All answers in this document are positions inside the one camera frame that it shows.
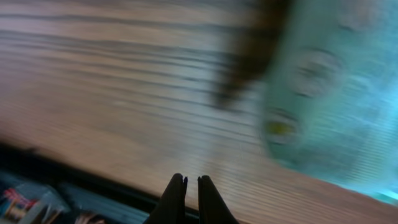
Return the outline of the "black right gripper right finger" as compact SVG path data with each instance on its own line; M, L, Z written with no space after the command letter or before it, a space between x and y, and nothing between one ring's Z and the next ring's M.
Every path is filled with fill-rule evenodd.
M208 175L198 178L198 208L200 224L239 223Z

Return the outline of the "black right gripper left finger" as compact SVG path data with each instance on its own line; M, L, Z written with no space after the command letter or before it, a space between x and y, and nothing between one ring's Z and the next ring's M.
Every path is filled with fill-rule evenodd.
M145 224L185 223L185 196L188 179L182 174L172 176L155 209L145 220Z

